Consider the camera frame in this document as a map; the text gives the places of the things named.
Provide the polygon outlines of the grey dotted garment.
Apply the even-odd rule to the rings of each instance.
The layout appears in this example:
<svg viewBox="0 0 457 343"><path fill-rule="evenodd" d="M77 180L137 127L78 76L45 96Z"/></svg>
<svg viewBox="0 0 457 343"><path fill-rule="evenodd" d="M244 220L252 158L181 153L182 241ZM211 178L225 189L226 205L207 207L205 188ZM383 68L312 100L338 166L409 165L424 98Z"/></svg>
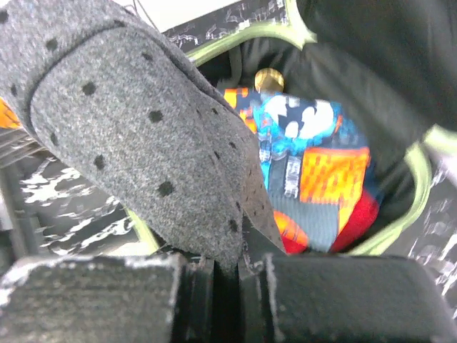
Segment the grey dotted garment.
<svg viewBox="0 0 457 343"><path fill-rule="evenodd" d="M258 141L185 54L114 1L9 1L1 97L23 128L175 247L235 267L282 247Z"/></svg>

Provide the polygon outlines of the orange plastic basket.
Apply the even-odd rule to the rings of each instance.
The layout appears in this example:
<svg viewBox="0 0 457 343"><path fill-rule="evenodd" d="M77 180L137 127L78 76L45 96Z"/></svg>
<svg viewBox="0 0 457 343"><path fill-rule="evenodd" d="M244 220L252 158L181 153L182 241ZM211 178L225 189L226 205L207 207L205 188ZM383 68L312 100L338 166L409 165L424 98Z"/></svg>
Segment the orange plastic basket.
<svg viewBox="0 0 457 343"><path fill-rule="evenodd" d="M0 127L2 129L20 129L21 123L8 104L0 99Z"/></svg>

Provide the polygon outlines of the colourful patterned shorts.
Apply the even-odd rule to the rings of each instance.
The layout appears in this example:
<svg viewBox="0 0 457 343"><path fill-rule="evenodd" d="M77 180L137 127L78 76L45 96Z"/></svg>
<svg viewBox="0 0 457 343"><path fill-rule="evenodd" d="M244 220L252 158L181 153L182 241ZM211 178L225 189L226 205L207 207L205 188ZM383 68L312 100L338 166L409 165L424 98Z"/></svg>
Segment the colourful patterned shorts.
<svg viewBox="0 0 457 343"><path fill-rule="evenodd" d="M368 142L340 104L248 88L226 89L224 98L258 139L273 211L279 197L353 207L363 189L380 208Z"/></svg>

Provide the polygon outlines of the green hard-shell suitcase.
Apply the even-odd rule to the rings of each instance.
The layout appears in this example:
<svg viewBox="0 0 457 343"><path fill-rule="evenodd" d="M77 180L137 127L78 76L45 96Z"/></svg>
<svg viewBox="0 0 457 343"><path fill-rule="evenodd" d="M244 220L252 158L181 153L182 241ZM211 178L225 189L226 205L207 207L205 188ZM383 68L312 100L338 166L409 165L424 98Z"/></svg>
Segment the green hard-shell suitcase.
<svg viewBox="0 0 457 343"><path fill-rule="evenodd" d="M337 101L368 137L384 202L352 254L456 259L454 1L130 1L228 83L271 67L299 97Z"/></svg>

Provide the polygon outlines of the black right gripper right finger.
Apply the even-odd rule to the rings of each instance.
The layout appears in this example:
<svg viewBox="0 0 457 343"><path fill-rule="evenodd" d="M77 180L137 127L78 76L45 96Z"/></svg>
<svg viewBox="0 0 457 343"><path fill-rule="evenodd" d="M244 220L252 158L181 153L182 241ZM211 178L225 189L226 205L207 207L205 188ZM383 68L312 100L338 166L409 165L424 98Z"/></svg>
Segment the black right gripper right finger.
<svg viewBox="0 0 457 343"><path fill-rule="evenodd" d="M238 265L245 342L454 342L429 272L410 259L267 254Z"/></svg>

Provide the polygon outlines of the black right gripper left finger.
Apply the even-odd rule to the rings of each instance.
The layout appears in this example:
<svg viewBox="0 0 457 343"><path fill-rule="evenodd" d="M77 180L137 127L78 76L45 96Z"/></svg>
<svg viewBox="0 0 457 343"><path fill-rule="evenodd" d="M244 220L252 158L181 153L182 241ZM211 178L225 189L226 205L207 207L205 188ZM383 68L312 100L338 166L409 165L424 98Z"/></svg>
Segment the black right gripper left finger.
<svg viewBox="0 0 457 343"><path fill-rule="evenodd" d="M3 342L208 342L214 262L27 257L1 278Z"/></svg>

